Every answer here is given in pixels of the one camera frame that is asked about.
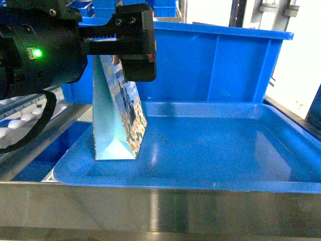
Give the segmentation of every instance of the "blue bin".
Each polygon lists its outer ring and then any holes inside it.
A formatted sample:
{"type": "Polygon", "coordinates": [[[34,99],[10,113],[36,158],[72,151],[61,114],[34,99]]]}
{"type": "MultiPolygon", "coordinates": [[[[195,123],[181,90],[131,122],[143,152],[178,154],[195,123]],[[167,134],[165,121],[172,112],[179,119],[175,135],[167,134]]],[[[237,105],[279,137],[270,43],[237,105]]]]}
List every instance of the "blue bin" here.
{"type": "Polygon", "coordinates": [[[79,9],[83,17],[91,17],[94,15],[92,1],[73,1],[67,6],[79,9]]]}
{"type": "Polygon", "coordinates": [[[151,6],[152,9],[154,9],[155,1],[154,0],[146,0],[146,3],[151,6]]]}
{"type": "Polygon", "coordinates": [[[176,0],[153,0],[155,7],[176,7],[176,0]]]}
{"type": "MultiPolygon", "coordinates": [[[[282,41],[293,38],[287,32],[207,25],[155,22],[154,28],[157,78],[137,83],[140,98],[151,101],[262,103],[282,41]]],[[[86,88],[83,82],[70,88],[91,103],[92,77],[87,80],[86,88]]]]}
{"type": "Polygon", "coordinates": [[[115,13],[115,8],[94,8],[95,16],[98,18],[110,19],[115,13]]]}
{"type": "Polygon", "coordinates": [[[115,8],[116,0],[94,0],[93,4],[95,8],[113,9],[115,8]]]}
{"type": "Polygon", "coordinates": [[[146,0],[124,0],[124,5],[130,4],[144,4],[146,0]]]}
{"type": "Polygon", "coordinates": [[[176,17],[176,7],[154,7],[155,17],[176,17]]]}

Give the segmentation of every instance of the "white roller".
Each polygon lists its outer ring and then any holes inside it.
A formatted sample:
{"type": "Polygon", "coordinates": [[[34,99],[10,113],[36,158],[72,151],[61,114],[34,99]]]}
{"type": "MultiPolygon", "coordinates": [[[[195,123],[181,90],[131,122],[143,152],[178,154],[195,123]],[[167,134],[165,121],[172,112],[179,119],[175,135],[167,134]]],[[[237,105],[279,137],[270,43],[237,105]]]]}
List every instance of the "white roller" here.
{"type": "Polygon", "coordinates": [[[28,114],[24,114],[22,117],[21,117],[21,120],[24,120],[26,122],[32,120],[36,115],[35,114],[32,114],[32,113],[28,113],[28,114]]]}
{"type": "Polygon", "coordinates": [[[11,129],[17,129],[21,127],[24,123],[26,122],[21,119],[13,119],[12,121],[9,122],[8,127],[11,129]]]}
{"type": "Polygon", "coordinates": [[[38,115],[38,114],[41,114],[42,112],[44,112],[44,109],[42,109],[41,107],[38,107],[38,108],[35,108],[32,113],[38,115]]]}

